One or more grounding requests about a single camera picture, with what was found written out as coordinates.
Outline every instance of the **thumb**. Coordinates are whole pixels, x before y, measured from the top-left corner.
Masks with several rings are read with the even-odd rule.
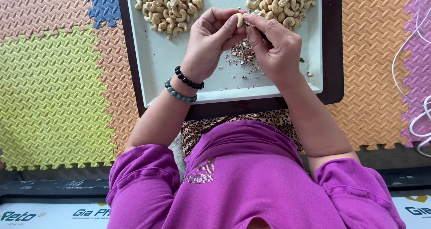
[[[259,60],[260,58],[264,58],[268,53],[268,48],[263,42],[260,33],[254,27],[247,27],[245,29],[248,40],[250,41],[251,47],[253,47],[254,53],[256,54],[256,58]]]
[[[223,26],[213,34],[214,42],[216,45],[221,46],[229,37],[232,36],[235,29],[237,28],[238,17],[232,15],[223,24]]]

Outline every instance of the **white tray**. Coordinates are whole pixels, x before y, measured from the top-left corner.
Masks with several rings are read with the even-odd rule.
[[[306,77],[314,93],[321,93],[323,88],[321,0],[314,1],[317,3],[316,6],[310,6],[302,26],[295,32],[302,37],[301,57],[305,63],[299,64],[301,73]],[[190,32],[179,33],[180,38],[172,37],[172,42],[169,42],[165,34],[150,30],[152,24],[144,20],[140,10],[135,9],[135,0],[128,2],[143,102],[148,108],[165,88],[164,81],[174,75],[176,66],[181,65]],[[200,14],[210,7],[234,9],[241,7],[247,11],[245,2],[246,0],[203,0],[204,10]],[[205,80],[205,88],[198,92],[198,99],[194,104],[280,96],[274,84],[261,71],[251,72],[251,67],[229,65],[223,58],[229,52],[225,51],[218,63],[223,69],[216,68],[213,75]],[[307,72],[310,72],[312,77],[307,77]]]

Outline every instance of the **hand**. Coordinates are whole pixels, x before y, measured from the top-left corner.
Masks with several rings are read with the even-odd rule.
[[[299,72],[302,40],[298,34],[291,32],[277,20],[267,20],[256,14],[246,13],[244,20],[264,32],[272,42],[272,45],[267,44],[254,27],[246,29],[261,70],[278,89],[291,83],[292,77],[302,76]]]
[[[210,8],[192,25],[186,56],[181,65],[184,76],[194,83],[210,77],[223,51],[245,39],[245,27],[237,29],[235,9]]]

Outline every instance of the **leopard print clothing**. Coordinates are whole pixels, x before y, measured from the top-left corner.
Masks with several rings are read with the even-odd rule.
[[[305,154],[304,149],[299,142],[298,135],[295,132],[292,121],[290,120],[289,110],[281,109],[248,115],[224,116],[218,118],[185,121],[181,129],[183,136],[181,140],[183,158],[190,155],[193,147],[199,142],[203,134],[208,133],[218,125],[238,120],[257,120],[276,127],[295,142],[295,144],[298,146],[299,154]]]

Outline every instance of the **woman's right hand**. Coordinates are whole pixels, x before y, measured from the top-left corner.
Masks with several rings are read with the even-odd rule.
[[[298,34],[277,20],[267,20],[256,14],[245,13],[244,20],[264,32],[272,42],[272,45],[267,44],[254,27],[246,29],[261,70],[278,89],[302,76],[299,72],[302,39]]]

